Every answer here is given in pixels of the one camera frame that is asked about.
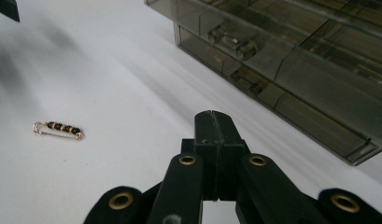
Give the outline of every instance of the white surface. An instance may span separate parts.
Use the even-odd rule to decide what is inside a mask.
[[[303,192],[347,189],[382,212],[382,153],[339,161],[178,49],[172,22],[142,1],[18,5],[21,23],[0,14],[0,224],[82,223],[106,191],[149,189],[208,109]],[[36,121],[86,138],[34,134]],[[205,205],[204,223],[236,222],[234,203]]]

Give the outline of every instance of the brass grommet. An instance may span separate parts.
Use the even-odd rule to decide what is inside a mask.
[[[193,156],[182,156],[179,158],[179,162],[183,165],[192,165],[196,162],[196,158]]]
[[[123,197],[124,202],[118,202],[118,198]],[[121,210],[123,208],[126,208],[132,204],[134,200],[133,194],[129,191],[124,191],[122,193],[118,193],[115,196],[113,196],[109,200],[109,207],[112,208],[113,210]]]
[[[344,194],[334,194],[331,196],[331,202],[336,207],[349,213],[358,213],[360,211],[359,204]]]
[[[264,159],[263,157],[260,157],[260,156],[250,157],[249,162],[251,162],[251,164],[256,165],[256,166],[264,166],[267,164],[266,159]]]

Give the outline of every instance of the black object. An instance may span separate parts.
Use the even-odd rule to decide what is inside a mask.
[[[236,201],[242,224],[382,224],[382,215],[342,189],[318,200],[302,194],[269,158],[250,153],[232,119],[217,111],[195,117],[162,183],[141,194],[118,187],[97,202],[85,224],[201,223],[203,201]]]
[[[14,21],[20,21],[19,11],[15,0],[0,0],[0,12]]]

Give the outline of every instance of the safety pin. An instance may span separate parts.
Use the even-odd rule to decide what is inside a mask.
[[[60,131],[63,133],[71,133],[74,136],[66,136],[66,135],[60,135],[56,133],[46,133],[40,131],[40,126],[45,126],[48,127],[49,129]],[[61,124],[61,123],[56,123],[56,122],[36,122],[33,126],[33,131],[34,133],[40,133],[44,135],[52,135],[52,136],[57,136],[57,137],[63,137],[63,138],[75,138],[77,140],[82,139],[83,133],[82,130],[73,126]]]

